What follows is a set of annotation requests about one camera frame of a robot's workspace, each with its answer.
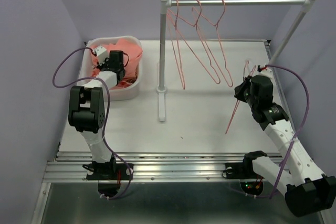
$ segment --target white table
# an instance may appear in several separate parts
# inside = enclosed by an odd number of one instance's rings
[[[181,43],[186,90],[181,87],[170,41],[166,45],[167,120],[158,121],[159,41],[141,41],[143,79],[140,93],[128,101],[111,102],[107,140],[116,152],[123,153],[248,153],[262,150],[277,153],[273,142],[254,121],[250,108],[240,103],[228,134],[226,126],[236,99],[234,89],[223,80],[215,84],[184,43]],[[199,41],[190,45],[208,65]],[[224,63],[218,42],[209,42],[213,53]],[[246,59],[255,64],[268,62],[264,42],[224,41],[234,87],[241,84]],[[274,101],[281,104],[274,82]],[[60,152],[88,152],[83,137],[66,122]]]

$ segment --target gray floor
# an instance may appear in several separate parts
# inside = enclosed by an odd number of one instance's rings
[[[237,183],[231,185],[239,189]],[[320,215],[296,218],[281,195],[252,199],[228,183],[133,184],[119,200],[99,198],[97,184],[53,184],[42,223],[322,223]],[[270,191],[270,184],[265,191]]]

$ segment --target folded clothing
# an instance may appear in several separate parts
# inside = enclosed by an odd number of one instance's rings
[[[127,55],[124,55],[124,66],[127,65],[125,67],[125,77],[112,89],[127,88],[135,83],[138,78],[138,66],[142,57],[142,48],[138,44],[129,42],[126,39],[119,39],[116,44],[91,45],[90,47],[96,48],[98,46],[105,47],[108,52],[111,50],[121,50],[128,55],[128,57]],[[100,70],[96,67],[98,65],[98,59],[93,54],[91,54],[91,59],[93,65],[95,66],[91,76],[96,77],[100,72]]]

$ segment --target plastic bin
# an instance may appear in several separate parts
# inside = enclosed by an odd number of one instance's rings
[[[126,39],[129,42],[136,43],[141,47],[141,43],[138,39],[132,36],[122,36],[122,37],[112,37],[112,38],[98,38],[94,40],[90,40],[87,44],[89,47],[90,45],[101,45],[101,44],[110,44],[110,43],[117,43],[119,39]],[[89,50],[84,51],[83,55],[83,62],[80,68],[79,72],[79,78],[91,76],[92,74],[92,60],[91,60],[91,52]],[[139,61],[139,68],[138,68],[138,78],[135,81],[134,84],[131,86],[124,88],[124,89],[116,89],[116,90],[110,90],[110,101],[120,101],[120,100],[130,100],[136,97],[139,94],[139,88],[140,88],[140,80],[143,75],[142,70],[142,59]],[[85,83],[89,82],[90,80],[86,81],[80,81],[78,82],[78,85],[84,85]]]

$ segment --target vertical pole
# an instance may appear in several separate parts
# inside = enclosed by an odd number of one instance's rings
[[[158,91],[165,91],[164,86],[164,65],[166,49],[166,14],[169,0],[160,0],[160,62],[159,62],[159,86]]]
[[[283,38],[280,46],[277,48],[277,50],[273,54],[273,57],[269,60],[268,64],[274,64],[274,62],[276,61],[276,59],[279,57],[279,55],[282,53],[283,49],[285,48],[285,46],[289,42],[290,37],[292,37],[292,35],[295,32],[296,28],[299,26],[300,22],[303,20],[304,16],[310,10],[311,6],[313,5],[313,3],[315,1],[316,0],[306,0],[306,2],[304,3],[304,5],[301,8],[300,13],[298,14],[298,16],[296,17],[296,19],[294,20],[294,22],[291,25],[291,27],[289,28],[287,34]]]

